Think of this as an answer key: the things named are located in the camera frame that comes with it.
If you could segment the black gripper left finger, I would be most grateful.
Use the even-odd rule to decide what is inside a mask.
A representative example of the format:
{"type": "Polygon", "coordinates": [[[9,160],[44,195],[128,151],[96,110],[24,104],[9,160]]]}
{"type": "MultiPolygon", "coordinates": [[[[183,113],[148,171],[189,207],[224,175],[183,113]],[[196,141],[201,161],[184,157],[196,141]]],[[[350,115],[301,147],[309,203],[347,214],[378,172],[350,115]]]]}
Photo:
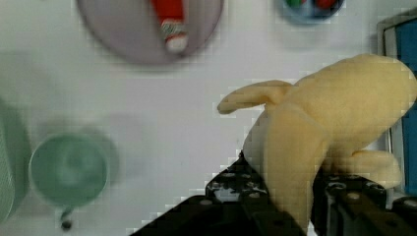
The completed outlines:
{"type": "Polygon", "coordinates": [[[129,236],[307,236],[269,199],[263,178],[243,154],[206,184],[129,236]]]}

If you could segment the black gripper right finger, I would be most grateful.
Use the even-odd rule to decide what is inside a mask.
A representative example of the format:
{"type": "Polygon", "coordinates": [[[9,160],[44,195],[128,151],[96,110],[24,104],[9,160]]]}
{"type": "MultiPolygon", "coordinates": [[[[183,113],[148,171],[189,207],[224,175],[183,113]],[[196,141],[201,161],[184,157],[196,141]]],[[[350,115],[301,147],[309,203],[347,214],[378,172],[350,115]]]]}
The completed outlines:
{"type": "Polygon", "coordinates": [[[416,199],[356,175],[319,172],[311,221],[318,236],[417,236],[416,199]]]}

